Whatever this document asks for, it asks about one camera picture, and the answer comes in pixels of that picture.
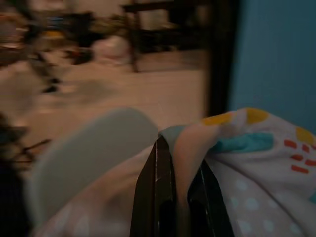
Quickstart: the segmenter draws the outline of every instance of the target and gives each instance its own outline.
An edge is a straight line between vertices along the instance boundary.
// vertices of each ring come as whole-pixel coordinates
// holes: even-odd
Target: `tiled floor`
[[[182,56],[149,55],[140,59],[145,72],[132,73],[129,66],[72,66],[57,52],[50,57],[64,83],[50,95],[39,94],[41,83],[25,63],[12,65],[0,71],[0,110],[30,128],[27,144],[66,136],[119,106],[140,109],[159,128],[190,123],[202,117],[204,76],[190,62],[196,52]]]

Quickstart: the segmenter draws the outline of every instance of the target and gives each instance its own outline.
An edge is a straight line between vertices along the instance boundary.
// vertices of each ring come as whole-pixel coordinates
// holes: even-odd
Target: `light blue wall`
[[[269,111],[316,133],[316,0],[244,0],[230,109]]]

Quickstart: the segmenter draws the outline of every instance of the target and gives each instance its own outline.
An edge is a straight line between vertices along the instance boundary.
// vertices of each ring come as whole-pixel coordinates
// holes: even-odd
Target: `patterned fabric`
[[[315,236],[316,140],[310,132],[245,108],[162,135],[180,171],[177,183],[190,182],[206,159],[236,237]],[[136,179],[149,151],[104,174],[36,237],[129,236]]]

